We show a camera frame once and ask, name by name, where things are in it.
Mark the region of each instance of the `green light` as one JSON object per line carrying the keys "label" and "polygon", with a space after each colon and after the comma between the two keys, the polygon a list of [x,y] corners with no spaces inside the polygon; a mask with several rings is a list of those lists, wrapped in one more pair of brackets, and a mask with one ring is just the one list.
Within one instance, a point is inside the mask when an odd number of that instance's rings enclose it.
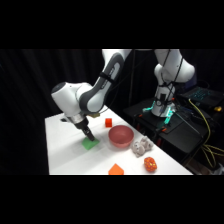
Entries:
{"label": "green light", "polygon": [[150,107],[150,108],[146,108],[146,109],[143,109],[143,112],[146,112],[146,111],[150,111],[150,110],[152,110],[152,109],[153,109],[153,107],[154,107],[154,104],[155,104],[155,101],[153,102],[152,107]]}
{"label": "green light", "polygon": [[169,110],[168,110],[168,112],[167,112],[167,115],[166,115],[167,118],[166,118],[166,120],[164,122],[165,124],[169,124],[172,115],[173,115],[173,111],[171,110],[171,107],[170,107]]}

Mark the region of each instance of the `green cube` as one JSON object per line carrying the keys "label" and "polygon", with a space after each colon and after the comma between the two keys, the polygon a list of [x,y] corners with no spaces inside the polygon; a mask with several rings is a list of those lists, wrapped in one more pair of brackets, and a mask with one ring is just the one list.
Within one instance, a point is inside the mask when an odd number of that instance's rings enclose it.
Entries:
{"label": "green cube", "polygon": [[86,150],[90,150],[92,149],[94,146],[98,145],[99,144],[99,140],[95,139],[93,142],[90,141],[88,138],[85,138],[82,142],[82,145],[84,146],[84,148]]}

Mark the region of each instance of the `black background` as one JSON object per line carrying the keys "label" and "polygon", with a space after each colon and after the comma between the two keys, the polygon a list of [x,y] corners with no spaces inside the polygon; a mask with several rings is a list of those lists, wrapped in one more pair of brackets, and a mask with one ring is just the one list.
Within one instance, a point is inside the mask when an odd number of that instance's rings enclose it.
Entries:
{"label": "black background", "polygon": [[[211,89],[224,92],[224,49],[181,49],[184,58],[197,66],[198,78]],[[123,109],[154,96],[156,57],[136,51],[133,96],[126,79],[112,106],[125,118]],[[130,74],[132,52],[121,78]],[[51,98],[60,82],[95,84],[104,66],[101,49],[1,49],[0,50],[0,174],[49,174],[44,119],[61,113]],[[110,104],[116,90],[108,96]]]}

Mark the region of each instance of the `red bowl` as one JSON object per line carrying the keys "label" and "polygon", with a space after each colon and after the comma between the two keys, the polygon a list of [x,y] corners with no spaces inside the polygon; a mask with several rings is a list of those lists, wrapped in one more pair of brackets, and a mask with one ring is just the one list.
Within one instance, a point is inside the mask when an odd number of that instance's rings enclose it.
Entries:
{"label": "red bowl", "polygon": [[110,142],[117,148],[128,147],[134,139],[134,132],[124,125],[118,125],[109,131]]}

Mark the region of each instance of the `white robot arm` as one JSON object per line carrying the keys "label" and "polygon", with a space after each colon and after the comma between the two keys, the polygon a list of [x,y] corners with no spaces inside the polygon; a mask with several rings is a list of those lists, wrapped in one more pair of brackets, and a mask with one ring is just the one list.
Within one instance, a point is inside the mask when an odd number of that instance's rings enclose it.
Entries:
{"label": "white robot arm", "polygon": [[[93,87],[87,83],[60,83],[52,90],[52,97],[64,112],[67,120],[78,129],[81,129],[92,141],[94,136],[88,128],[86,115],[95,114],[103,108],[107,94],[116,82],[131,51],[132,49],[103,49],[105,67]],[[178,49],[156,49],[155,54],[159,62],[155,69],[159,86],[152,113],[156,116],[166,117],[167,110],[164,110],[163,102],[169,97],[168,103],[170,103],[173,98],[174,88],[172,82],[187,82],[190,80],[194,74],[194,67],[182,60]]]}

